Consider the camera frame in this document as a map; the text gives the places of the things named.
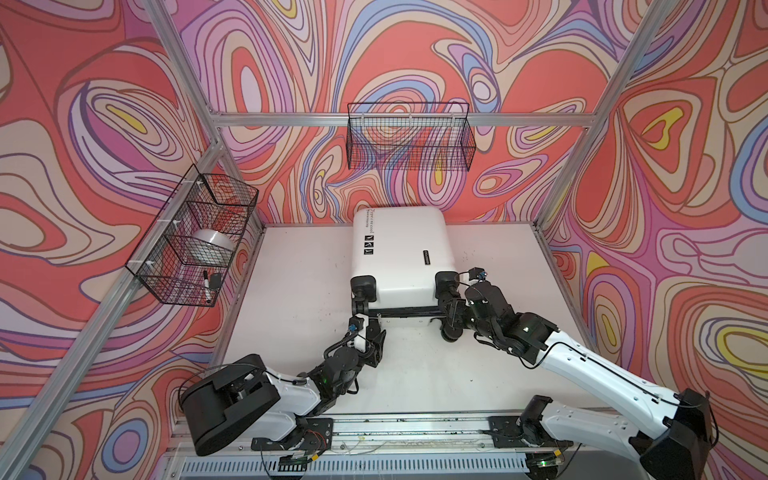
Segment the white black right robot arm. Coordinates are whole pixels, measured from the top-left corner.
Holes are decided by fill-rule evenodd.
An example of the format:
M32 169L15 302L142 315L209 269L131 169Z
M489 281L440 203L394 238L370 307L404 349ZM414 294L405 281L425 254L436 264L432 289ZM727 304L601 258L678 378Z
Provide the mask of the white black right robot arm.
M718 440L710 397L675 392L645 380L590 351L555 323L517 312L488 281L443 296L457 330L516 357L529 370L557 374L613 409L604 414L570 408L549 397L528 406L529 437L590 445L638 462L653 479L700 479Z

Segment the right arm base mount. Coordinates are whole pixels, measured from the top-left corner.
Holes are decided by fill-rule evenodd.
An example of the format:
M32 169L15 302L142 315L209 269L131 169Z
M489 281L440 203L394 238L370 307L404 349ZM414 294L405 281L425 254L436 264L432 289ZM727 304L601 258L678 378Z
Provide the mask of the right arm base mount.
M480 433L490 436L495 448L568 449L574 445L571 441L556 440L539 423L520 416L490 416L487 420L488 428Z

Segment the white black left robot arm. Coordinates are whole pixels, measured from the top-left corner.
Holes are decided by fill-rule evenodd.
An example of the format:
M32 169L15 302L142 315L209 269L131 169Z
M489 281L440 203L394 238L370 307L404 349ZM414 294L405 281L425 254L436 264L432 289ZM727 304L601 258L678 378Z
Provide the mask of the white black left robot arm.
M308 418L357 393L357 376L378 366L385 339L377 326L352 329L302 376L279 374L249 354L195 382L180 397L195 453L214 454L244 434L294 445L308 433Z

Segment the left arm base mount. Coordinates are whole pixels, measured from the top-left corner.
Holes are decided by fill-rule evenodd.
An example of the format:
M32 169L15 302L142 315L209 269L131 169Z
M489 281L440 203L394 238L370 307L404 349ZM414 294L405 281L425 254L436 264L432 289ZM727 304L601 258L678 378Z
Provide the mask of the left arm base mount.
M312 454L324 452L332 446L333 432L334 420L330 417L300 419L298 425L282 440L253 438L251 450L256 452L303 451Z

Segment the black white suitcase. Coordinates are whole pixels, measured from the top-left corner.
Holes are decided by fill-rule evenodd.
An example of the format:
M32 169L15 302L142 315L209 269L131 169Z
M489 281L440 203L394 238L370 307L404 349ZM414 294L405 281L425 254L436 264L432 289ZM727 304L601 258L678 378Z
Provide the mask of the black white suitcase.
M436 276L456 273L448 229L432 206L377 207L353 219L352 313L384 328L439 318Z

